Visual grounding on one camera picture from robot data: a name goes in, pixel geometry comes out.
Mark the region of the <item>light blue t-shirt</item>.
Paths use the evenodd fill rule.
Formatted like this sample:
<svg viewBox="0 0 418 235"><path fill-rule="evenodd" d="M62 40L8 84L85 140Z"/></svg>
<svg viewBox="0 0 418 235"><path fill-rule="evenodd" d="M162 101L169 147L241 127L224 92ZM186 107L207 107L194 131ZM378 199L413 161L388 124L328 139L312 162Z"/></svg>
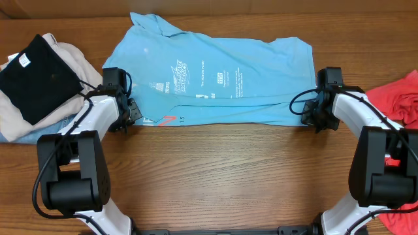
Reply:
<svg viewBox="0 0 418 235"><path fill-rule="evenodd" d="M132 27L104 63L131 75L140 125L266 123L298 126L316 87L312 47L296 37L265 43L182 31L155 14Z"/></svg>

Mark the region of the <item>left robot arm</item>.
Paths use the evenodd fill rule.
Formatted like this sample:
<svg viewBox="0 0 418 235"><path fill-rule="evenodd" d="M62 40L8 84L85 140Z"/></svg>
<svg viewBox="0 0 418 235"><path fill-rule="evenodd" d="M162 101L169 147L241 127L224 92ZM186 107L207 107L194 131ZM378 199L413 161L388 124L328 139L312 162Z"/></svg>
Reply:
<svg viewBox="0 0 418 235"><path fill-rule="evenodd" d="M126 131L142 117L131 97L131 75L117 67L84 95L82 110L68 126L37 141L39 173L32 190L35 211L47 219L79 219L94 234L139 234L111 199L110 174L101 141Z"/></svg>

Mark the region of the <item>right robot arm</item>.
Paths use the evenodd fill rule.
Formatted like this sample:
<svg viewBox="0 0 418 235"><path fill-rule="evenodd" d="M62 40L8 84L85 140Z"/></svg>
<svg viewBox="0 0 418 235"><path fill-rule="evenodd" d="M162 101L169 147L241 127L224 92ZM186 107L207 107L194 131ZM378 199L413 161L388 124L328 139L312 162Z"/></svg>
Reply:
<svg viewBox="0 0 418 235"><path fill-rule="evenodd" d="M417 202L417 131L384 116L361 88L345 85L338 67L321 69L313 92L301 122L317 132L344 122L358 143L348 194L320 213L307 234L367 234L367 222L378 215L416 212L403 206Z"/></svg>

